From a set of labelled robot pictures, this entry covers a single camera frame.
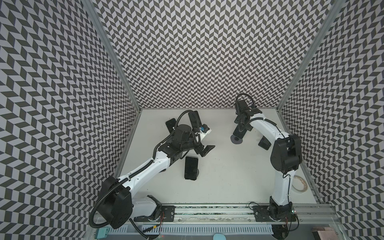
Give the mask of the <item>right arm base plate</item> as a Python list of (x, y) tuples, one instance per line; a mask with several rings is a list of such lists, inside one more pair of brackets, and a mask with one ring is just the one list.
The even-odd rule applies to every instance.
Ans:
[(298, 218), (294, 211), (287, 206), (252, 206), (256, 222), (295, 223)]

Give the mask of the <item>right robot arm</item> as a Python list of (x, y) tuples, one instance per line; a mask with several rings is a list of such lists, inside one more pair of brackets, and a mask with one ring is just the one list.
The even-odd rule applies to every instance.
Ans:
[(296, 171), (302, 163), (302, 141), (296, 134), (281, 130), (278, 125), (265, 117), (256, 107), (254, 99), (246, 93), (235, 98), (237, 124), (231, 135), (232, 143), (239, 145), (247, 132), (256, 129), (262, 134), (258, 146), (264, 150), (272, 149), (270, 162), (275, 169), (275, 183), (269, 206), (269, 218), (274, 222), (293, 219), (294, 209), (291, 190)]

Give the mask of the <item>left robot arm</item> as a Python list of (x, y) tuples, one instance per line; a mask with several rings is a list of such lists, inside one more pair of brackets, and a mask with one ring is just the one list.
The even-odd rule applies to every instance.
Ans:
[(156, 175), (165, 172), (176, 161), (195, 151), (205, 157), (213, 145), (204, 146), (202, 140), (211, 129), (202, 124), (198, 111), (186, 110), (177, 119), (171, 119), (169, 135), (153, 150), (152, 157), (136, 169), (118, 178), (108, 177), (99, 191), (98, 199), (89, 216), (94, 229), (111, 226), (118, 229), (127, 221), (144, 217), (156, 221), (161, 216), (162, 203), (152, 195), (137, 198), (138, 191)]

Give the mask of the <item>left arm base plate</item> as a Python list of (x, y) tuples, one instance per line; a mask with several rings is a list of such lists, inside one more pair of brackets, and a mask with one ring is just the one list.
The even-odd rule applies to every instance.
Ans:
[(144, 222), (144, 223), (159, 223), (163, 222), (173, 222), (175, 217), (175, 206), (165, 205), (156, 207), (154, 212), (149, 216), (139, 216), (135, 217), (135, 222)]

